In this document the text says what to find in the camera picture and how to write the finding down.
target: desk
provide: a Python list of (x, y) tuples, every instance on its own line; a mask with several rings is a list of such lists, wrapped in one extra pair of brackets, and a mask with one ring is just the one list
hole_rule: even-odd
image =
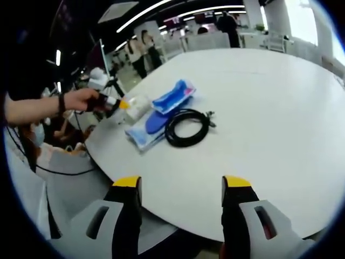
[(333, 74), (273, 51), (196, 51), (159, 67), (129, 96), (158, 98), (181, 78), (197, 88), (193, 108), (216, 112), (216, 129), (193, 147), (163, 140), (139, 154), (124, 125), (104, 120), (86, 142), (100, 168), (113, 181), (142, 176), (146, 209), (213, 240), (224, 240), (223, 175), (249, 180), (301, 237), (324, 228), (345, 188), (345, 91)]

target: wristwatch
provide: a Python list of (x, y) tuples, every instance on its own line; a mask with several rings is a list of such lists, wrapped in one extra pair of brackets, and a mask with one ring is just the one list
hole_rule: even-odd
[(65, 106), (65, 94), (62, 93), (59, 95), (59, 115), (62, 115), (66, 111)]

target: face mask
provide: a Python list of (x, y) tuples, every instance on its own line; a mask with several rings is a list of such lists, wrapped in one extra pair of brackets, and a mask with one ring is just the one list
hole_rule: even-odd
[(36, 126), (33, 132), (36, 137), (31, 141), (34, 143), (36, 147), (40, 147), (43, 144), (45, 137), (43, 125), (39, 124), (38, 126)]

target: hand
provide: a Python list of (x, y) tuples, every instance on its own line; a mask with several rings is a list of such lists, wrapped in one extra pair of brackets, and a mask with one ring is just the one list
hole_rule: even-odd
[(99, 93), (91, 88), (83, 88), (77, 91), (65, 94), (66, 110), (86, 111), (87, 102), (92, 99), (98, 99)]

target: round table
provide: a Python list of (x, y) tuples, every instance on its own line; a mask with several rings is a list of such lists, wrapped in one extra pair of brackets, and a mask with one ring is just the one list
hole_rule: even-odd
[(217, 241), (224, 240), (223, 175), (249, 180), (301, 237), (330, 222), (345, 188), (345, 91), (332, 73), (265, 50), (197, 51), (167, 62), (128, 95), (155, 99), (179, 79), (195, 85), (192, 108), (215, 111), (217, 127), (195, 146), (162, 140), (140, 154), (125, 125), (102, 121), (86, 145), (113, 181), (142, 176), (146, 209)]

